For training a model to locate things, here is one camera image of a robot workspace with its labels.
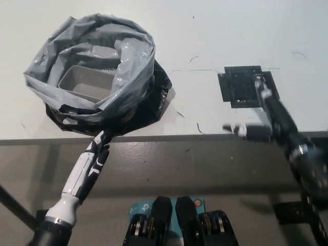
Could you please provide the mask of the robot right black white hand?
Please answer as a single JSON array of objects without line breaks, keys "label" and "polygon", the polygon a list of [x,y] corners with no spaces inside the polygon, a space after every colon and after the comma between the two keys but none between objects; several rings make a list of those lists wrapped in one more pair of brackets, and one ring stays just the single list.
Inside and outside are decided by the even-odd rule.
[{"label": "robot right black white hand", "polygon": [[298,132],[298,128],[282,102],[267,86],[263,76],[255,76],[255,89],[259,104],[265,112],[268,125],[225,124],[222,128],[249,141],[277,142],[284,148],[288,159],[311,153],[314,145]]}]

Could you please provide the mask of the robot left white black hand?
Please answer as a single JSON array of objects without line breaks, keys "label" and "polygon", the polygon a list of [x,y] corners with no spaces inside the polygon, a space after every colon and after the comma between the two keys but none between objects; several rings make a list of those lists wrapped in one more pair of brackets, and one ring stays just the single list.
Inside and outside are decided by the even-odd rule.
[{"label": "robot left white black hand", "polygon": [[89,195],[109,155],[109,143],[113,135],[108,131],[101,131],[75,163],[63,193],[70,194],[82,204]]}]

